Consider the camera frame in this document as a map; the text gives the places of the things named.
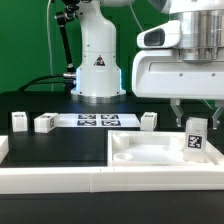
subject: warning label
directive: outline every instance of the warning label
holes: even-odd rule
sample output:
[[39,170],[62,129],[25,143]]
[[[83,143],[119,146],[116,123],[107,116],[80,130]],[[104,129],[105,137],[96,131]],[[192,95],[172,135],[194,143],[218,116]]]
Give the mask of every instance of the warning label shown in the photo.
[[103,58],[101,55],[97,58],[96,62],[94,63],[95,66],[105,66],[105,63],[103,61]]

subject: black tabletop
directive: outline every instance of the black tabletop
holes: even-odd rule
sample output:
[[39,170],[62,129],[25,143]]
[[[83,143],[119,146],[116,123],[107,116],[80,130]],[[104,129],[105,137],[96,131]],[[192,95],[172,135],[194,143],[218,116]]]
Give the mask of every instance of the black tabletop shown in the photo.
[[[51,151],[35,153],[32,156],[26,153],[16,153],[16,148],[26,150],[25,141],[19,141],[11,132],[10,113],[25,111],[32,120],[44,112],[57,113],[134,113],[138,118],[144,112],[157,112],[158,131],[183,131],[177,128],[176,116],[173,113],[169,100],[138,99],[132,95],[127,100],[109,105],[89,105],[73,102],[62,93],[47,92],[8,92],[0,95],[0,134],[9,134],[12,143],[16,145],[11,150],[3,167],[33,167],[33,166],[85,166],[106,164],[106,137],[108,129],[80,129],[71,130],[55,129],[49,135],[35,136],[33,124],[29,123],[29,132],[22,135],[23,140],[32,137],[45,139],[65,138],[68,136],[68,147],[71,141],[77,146],[77,153],[83,147],[78,141],[92,132],[92,143],[95,142],[94,133],[100,137],[95,142],[100,148],[98,154],[91,154],[91,147],[85,145],[86,154],[71,155],[55,154],[50,156]],[[184,101],[183,109],[189,116],[211,116],[214,111],[199,101]],[[220,151],[224,150],[223,138],[224,122],[217,130],[209,130],[208,140]],[[69,157],[80,156],[80,160],[68,161]],[[151,192],[107,192],[107,193],[76,193],[76,194],[35,194],[35,195],[0,195],[1,223],[224,223],[224,191],[151,191]]]

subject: green background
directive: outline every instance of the green background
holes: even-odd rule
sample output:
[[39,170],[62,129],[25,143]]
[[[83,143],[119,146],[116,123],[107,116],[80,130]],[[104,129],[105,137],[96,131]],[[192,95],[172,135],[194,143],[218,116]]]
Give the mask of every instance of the green background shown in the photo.
[[[47,42],[48,0],[1,0],[0,7],[0,92],[14,91],[28,81],[50,75]],[[133,8],[144,30],[165,23],[168,18],[154,10],[148,0],[136,0]],[[54,15],[63,10],[60,0],[51,4],[50,25],[54,74],[66,71],[61,36]],[[140,33],[130,8],[102,8],[103,15],[117,28],[117,64],[122,70],[123,88],[131,91],[131,70],[138,51]],[[76,67],[81,63],[81,30],[79,21],[67,25],[68,37]],[[62,90],[62,84],[55,87]],[[35,86],[29,90],[51,90]]]

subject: white cube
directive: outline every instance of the white cube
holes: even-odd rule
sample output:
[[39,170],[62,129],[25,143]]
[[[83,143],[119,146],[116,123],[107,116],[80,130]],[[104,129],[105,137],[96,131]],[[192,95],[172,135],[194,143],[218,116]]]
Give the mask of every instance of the white cube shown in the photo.
[[12,113],[12,129],[14,132],[27,131],[27,116],[25,112]]
[[141,117],[141,131],[154,131],[157,125],[157,113],[146,112]]
[[59,114],[45,113],[34,119],[34,131],[48,133],[57,126],[58,120]]

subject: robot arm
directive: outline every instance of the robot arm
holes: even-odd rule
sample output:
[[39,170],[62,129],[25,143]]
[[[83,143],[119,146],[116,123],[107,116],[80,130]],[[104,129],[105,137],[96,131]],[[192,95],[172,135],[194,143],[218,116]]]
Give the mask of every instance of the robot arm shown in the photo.
[[[116,65],[116,28],[100,11],[100,6],[120,7],[135,0],[63,0],[64,12],[57,14],[67,59],[67,74],[74,74],[73,100],[110,103],[125,98],[121,70]],[[74,68],[65,24],[76,16],[82,30],[82,63]]]
[[132,87],[139,97],[170,98],[182,124],[181,99],[215,100],[212,127],[224,111],[224,1],[148,0],[170,21],[141,33]]

